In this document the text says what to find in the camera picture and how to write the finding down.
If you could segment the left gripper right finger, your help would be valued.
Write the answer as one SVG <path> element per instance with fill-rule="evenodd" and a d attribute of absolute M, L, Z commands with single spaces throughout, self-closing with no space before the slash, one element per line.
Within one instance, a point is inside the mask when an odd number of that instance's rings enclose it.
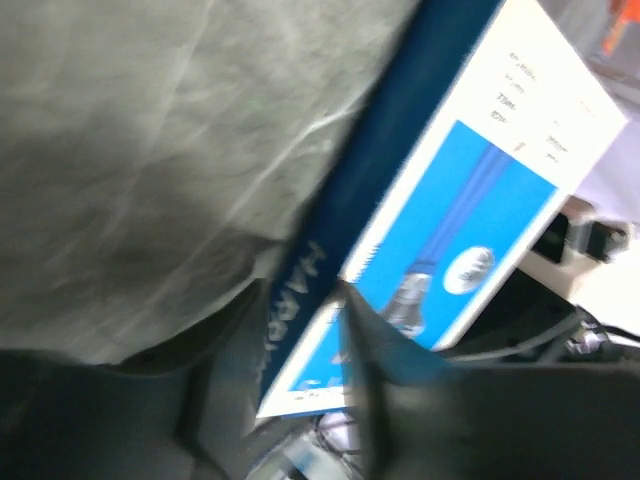
<path fill-rule="evenodd" d="M 636 364 L 452 362 L 341 291 L 365 478 L 638 477 Z"/>

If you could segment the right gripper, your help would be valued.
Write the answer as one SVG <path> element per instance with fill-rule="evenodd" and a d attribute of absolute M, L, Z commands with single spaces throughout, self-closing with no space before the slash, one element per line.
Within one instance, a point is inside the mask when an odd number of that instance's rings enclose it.
<path fill-rule="evenodd" d="M 580 330 L 597 331 L 592 317 L 570 302 L 580 280 L 629 248 L 630 224 L 593 211 L 559 213 L 455 346 L 449 360 L 536 360 L 552 349 L 558 360 Z"/>

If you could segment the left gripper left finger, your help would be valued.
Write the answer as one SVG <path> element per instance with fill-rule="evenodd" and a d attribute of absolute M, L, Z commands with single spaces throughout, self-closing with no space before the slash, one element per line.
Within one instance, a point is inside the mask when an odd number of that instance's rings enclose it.
<path fill-rule="evenodd" d="M 189 479 L 251 430 L 267 285 L 116 365 L 1 354 L 5 479 Z"/>

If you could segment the blue Harry's razor box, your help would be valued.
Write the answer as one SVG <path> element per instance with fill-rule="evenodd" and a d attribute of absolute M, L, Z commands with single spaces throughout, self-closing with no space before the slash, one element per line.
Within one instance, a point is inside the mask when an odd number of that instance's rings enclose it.
<path fill-rule="evenodd" d="M 338 280 L 454 345 L 626 122 L 540 2 L 422 2 L 273 284 L 258 416 L 344 407 Z"/>

